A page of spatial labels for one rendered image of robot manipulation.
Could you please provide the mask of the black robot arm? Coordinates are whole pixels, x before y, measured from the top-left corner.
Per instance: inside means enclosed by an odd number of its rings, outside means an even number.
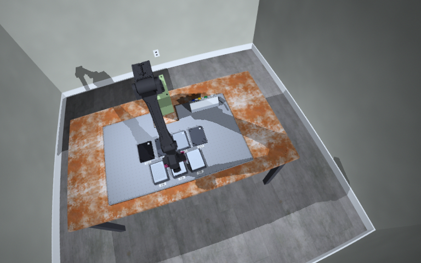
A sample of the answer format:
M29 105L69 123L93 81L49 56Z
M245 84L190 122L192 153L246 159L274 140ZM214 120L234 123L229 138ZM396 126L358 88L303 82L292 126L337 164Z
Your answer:
M180 158L177 150L177 142L173 141L168 132L162 112L157 101L157 95L165 92L163 83L159 76L154 77L150 61L132 64L135 83L132 84L133 92L137 100L143 99L148 106L151 117L159 134L161 150L166 153L169 167L174 173L181 171ZM162 86L161 86L162 85ZM161 88L163 88L161 90Z

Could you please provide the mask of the grey button panel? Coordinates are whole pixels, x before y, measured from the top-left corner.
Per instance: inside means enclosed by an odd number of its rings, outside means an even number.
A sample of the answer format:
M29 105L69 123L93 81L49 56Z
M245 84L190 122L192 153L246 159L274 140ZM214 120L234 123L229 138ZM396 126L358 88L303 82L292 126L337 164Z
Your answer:
M194 113L194 112L197 112L197 111L202 111L202 110L205 110L205 109L208 109L208 108L219 106L218 100L220 100L220 98L217 97L216 94L204 96L204 97L198 98L198 99L192 99L192 100L189 101L191 112ZM226 105L225 105L225 107L226 107ZM228 108L227 108L227 110L228 110Z

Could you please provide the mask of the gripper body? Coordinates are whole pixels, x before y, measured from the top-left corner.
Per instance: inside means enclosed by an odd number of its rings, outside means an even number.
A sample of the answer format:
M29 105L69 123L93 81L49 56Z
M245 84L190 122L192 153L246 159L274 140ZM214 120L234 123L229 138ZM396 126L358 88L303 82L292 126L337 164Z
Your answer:
M183 162L183 161L187 160L187 159L186 159L185 154L184 154L184 153L183 153L183 154L181 154L180 150L179 150L179 151L177 151L177 153L178 153L179 158L180 158L180 161L179 161L179 162ZM167 165L169 165L169 163L168 163L168 159L167 159L167 155L165 155L165 156L162 158L162 160L163 160L163 164L167 164Z

